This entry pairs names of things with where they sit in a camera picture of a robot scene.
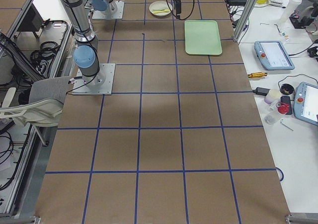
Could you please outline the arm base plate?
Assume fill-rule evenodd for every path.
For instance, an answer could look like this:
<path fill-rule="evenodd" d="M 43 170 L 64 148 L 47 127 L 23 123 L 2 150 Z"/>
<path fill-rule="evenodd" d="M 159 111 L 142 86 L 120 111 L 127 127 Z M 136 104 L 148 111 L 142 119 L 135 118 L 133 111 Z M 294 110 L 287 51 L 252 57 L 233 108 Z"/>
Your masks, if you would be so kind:
<path fill-rule="evenodd" d="M 111 95 L 114 74 L 114 63 L 99 64 L 99 72 L 93 80 L 85 76 L 75 80 L 72 95 Z"/>
<path fill-rule="evenodd" d="M 114 0 L 111 3 L 107 1 L 97 1 L 94 0 L 92 3 L 93 7 L 93 20 L 113 20 L 122 19 L 124 11 L 124 1 Z"/>

